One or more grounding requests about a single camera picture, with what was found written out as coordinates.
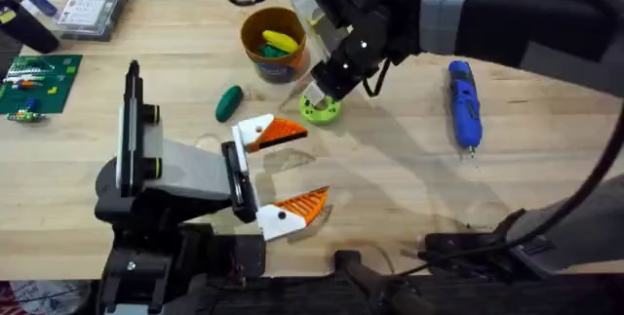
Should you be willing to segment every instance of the blue rotary tool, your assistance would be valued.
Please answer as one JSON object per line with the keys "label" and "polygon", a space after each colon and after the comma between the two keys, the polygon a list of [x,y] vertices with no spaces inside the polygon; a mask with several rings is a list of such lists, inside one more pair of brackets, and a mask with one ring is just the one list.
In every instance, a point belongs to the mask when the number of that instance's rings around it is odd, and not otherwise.
{"label": "blue rotary tool", "polygon": [[475,148],[479,146],[483,134],[475,78],[466,61],[452,61],[448,65],[448,72],[455,137],[459,146],[468,149],[474,157]]}

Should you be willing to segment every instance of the green toy cucumber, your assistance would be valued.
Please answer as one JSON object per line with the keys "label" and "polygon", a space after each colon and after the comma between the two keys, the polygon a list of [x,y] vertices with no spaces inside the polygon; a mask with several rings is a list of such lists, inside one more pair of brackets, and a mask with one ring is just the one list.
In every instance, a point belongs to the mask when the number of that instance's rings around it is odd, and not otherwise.
{"label": "green toy cucumber", "polygon": [[227,90],[216,105],[216,110],[214,111],[216,121],[220,123],[226,122],[232,117],[242,101],[243,89],[240,86],[233,86]]}

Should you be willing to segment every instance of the yellow toy banana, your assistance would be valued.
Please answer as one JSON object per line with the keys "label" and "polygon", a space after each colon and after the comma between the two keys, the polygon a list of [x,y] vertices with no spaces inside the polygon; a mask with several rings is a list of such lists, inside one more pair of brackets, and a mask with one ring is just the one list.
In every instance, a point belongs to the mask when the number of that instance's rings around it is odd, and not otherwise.
{"label": "yellow toy banana", "polygon": [[289,35],[285,35],[284,33],[275,32],[271,30],[265,30],[262,32],[262,37],[266,40],[266,42],[275,47],[279,48],[284,52],[292,53],[299,48],[299,45],[295,40]]}

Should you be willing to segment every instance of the green gear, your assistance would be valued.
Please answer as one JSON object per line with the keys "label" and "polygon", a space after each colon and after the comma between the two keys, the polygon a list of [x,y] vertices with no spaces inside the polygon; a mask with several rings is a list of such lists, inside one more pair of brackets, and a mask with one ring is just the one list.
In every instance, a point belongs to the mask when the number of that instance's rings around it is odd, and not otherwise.
{"label": "green gear", "polygon": [[314,107],[306,97],[301,96],[299,99],[299,111],[301,112],[301,116],[308,122],[317,126],[327,125],[335,121],[340,114],[340,102],[333,100],[333,98],[329,96],[325,97],[323,101],[327,104],[327,107],[320,110]]}

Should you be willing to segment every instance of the orange gripper finger pad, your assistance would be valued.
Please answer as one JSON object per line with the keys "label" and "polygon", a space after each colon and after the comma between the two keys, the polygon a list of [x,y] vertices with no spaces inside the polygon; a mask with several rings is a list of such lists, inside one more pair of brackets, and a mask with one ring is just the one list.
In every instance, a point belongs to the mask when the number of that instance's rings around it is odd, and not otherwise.
{"label": "orange gripper finger pad", "polygon": [[255,142],[269,142],[294,135],[307,134],[307,132],[303,126],[295,123],[295,121],[275,118]]}
{"label": "orange gripper finger pad", "polygon": [[319,188],[294,198],[275,203],[275,206],[303,217],[305,219],[305,224],[308,225],[321,212],[321,209],[323,209],[325,201],[328,199],[329,189],[329,187]]}

